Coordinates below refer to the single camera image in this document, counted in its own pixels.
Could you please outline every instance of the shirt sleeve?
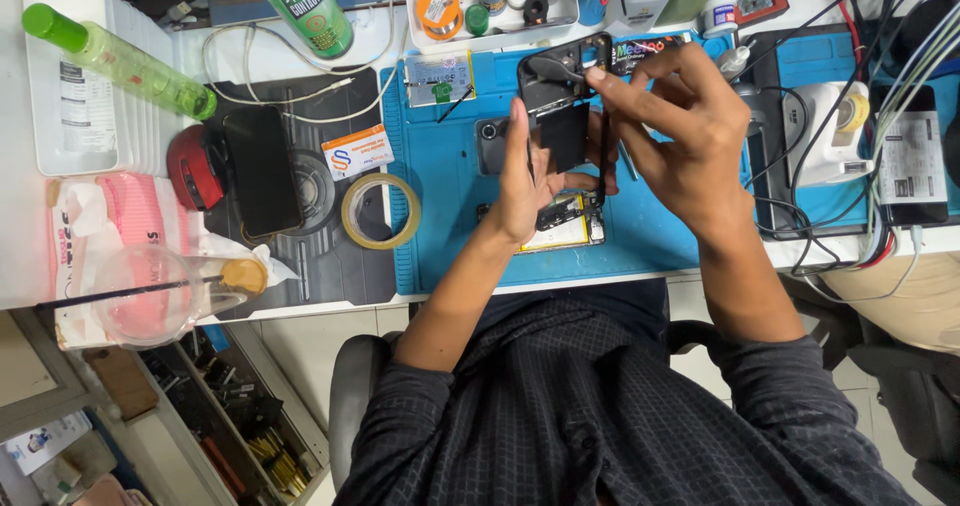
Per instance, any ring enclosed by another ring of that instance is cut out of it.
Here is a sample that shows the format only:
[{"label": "shirt sleeve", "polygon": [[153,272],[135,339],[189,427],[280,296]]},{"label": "shirt sleeve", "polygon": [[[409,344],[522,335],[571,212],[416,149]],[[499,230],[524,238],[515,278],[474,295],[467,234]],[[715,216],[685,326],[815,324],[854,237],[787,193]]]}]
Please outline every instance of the shirt sleeve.
[{"label": "shirt sleeve", "polygon": [[452,386],[448,372],[390,361],[366,405],[353,442],[350,474],[334,503],[388,503],[394,491],[417,486],[419,482],[402,478],[425,473],[407,468],[429,463]]},{"label": "shirt sleeve", "polygon": [[883,469],[870,439],[858,432],[857,408],[824,369],[816,340],[726,340],[708,350],[737,413],[806,481],[856,503],[916,503]]}]

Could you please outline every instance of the plastic cup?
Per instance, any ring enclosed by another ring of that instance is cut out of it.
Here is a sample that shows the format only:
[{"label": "plastic cup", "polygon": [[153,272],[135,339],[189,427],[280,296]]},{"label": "plastic cup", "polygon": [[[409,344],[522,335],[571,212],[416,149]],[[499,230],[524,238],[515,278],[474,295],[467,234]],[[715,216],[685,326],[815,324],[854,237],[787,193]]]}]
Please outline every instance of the plastic cup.
[{"label": "plastic cup", "polygon": [[[203,280],[213,276],[223,280]],[[266,278],[266,268],[253,259],[184,257],[163,245],[128,245],[98,268],[94,293],[184,283],[93,302],[93,315],[117,344],[157,347],[182,337],[199,319],[259,296]]]}]

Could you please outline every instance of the contact cleaner spray can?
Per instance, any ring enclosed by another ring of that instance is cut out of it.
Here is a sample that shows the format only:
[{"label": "contact cleaner spray can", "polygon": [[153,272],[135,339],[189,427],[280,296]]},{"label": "contact cleaner spray can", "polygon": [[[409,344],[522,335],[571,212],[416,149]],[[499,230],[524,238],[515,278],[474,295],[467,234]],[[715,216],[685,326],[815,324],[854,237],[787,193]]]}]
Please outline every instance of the contact cleaner spray can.
[{"label": "contact cleaner spray can", "polygon": [[354,30],[337,0],[267,0],[318,58],[340,58],[354,44]]}]

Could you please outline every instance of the white machine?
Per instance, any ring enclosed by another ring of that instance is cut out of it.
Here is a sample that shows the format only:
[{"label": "white machine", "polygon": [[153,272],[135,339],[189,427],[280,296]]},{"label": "white machine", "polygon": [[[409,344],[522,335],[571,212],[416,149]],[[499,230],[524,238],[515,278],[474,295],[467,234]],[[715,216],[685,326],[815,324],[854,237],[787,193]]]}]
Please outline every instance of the white machine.
[{"label": "white machine", "polygon": [[810,144],[813,134],[820,129],[827,113],[840,96],[840,90],[846,82],[821,82],[794,88],[794,91],[806,102],[810,122],[804,125],[804,109],[793,95],[783,98],[783,134],[789,147],[802,132],[799,146],[790,152],[789,174],[793,178],[797,163],[804,154],[804,144],[809,144],[810,152],[803,160],[796,184],[797,187],[814,187],[856,180],[870,174],[874,162],[863,159],[858,154],[860,135],[863,125],[870,114],[870,100],[867,85],[854,82],[844,95],[837,110],[829,115],[829,121],[817,142]]}]

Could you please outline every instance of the green bottle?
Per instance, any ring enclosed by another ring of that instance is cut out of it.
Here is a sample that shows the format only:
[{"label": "green bottle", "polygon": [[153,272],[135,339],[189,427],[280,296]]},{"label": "green bottle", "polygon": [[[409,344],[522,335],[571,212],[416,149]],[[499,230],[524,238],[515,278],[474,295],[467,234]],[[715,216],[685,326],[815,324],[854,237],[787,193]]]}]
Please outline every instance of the green bottle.
[{"label": "green bottle", "polygon": [[337,0],[267,0],[317,58],[340,58],[354,45],[354,29]]},{"label": "green bottle", "polygon": [[74,65],[103,75],[151,103],[195,120],[206,120],[217,109],[217,96],[203,84],[96,22],[72,21],[46,3],[27,7],[20,21],[27,34],[60,47]]}]

